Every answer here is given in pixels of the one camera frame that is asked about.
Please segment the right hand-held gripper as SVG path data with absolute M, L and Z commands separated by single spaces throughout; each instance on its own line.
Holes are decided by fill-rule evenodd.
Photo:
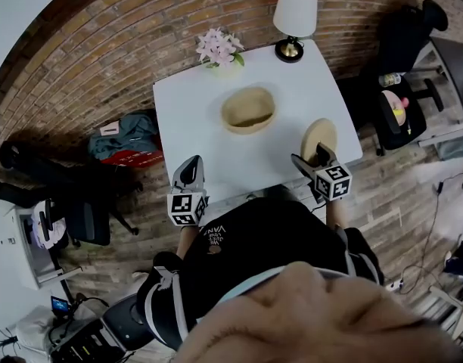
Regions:
M 323 169 L 316 171 L 314 167 L 296 154 L 291 154 L 291 161 L 303 176 L 312 179 L 312 195 L 316 202 L 330 202 L 348 195 L 351 189 L 352 175 L 345 166 L 334 164 L 337 162 L 335 152 L 319 142 L 315 156 L 318 167 Z

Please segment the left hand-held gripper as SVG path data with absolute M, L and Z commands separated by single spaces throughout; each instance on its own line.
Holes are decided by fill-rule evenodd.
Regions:
M 167 211 L 175 226 L 198 226 L 207 208 L 207 192 L 204 189 L 188 189 L 176 186 L 204 186 L 204 162 L 200 155 L 188 158 L 174 173 L 170 193 L 167 195 Z

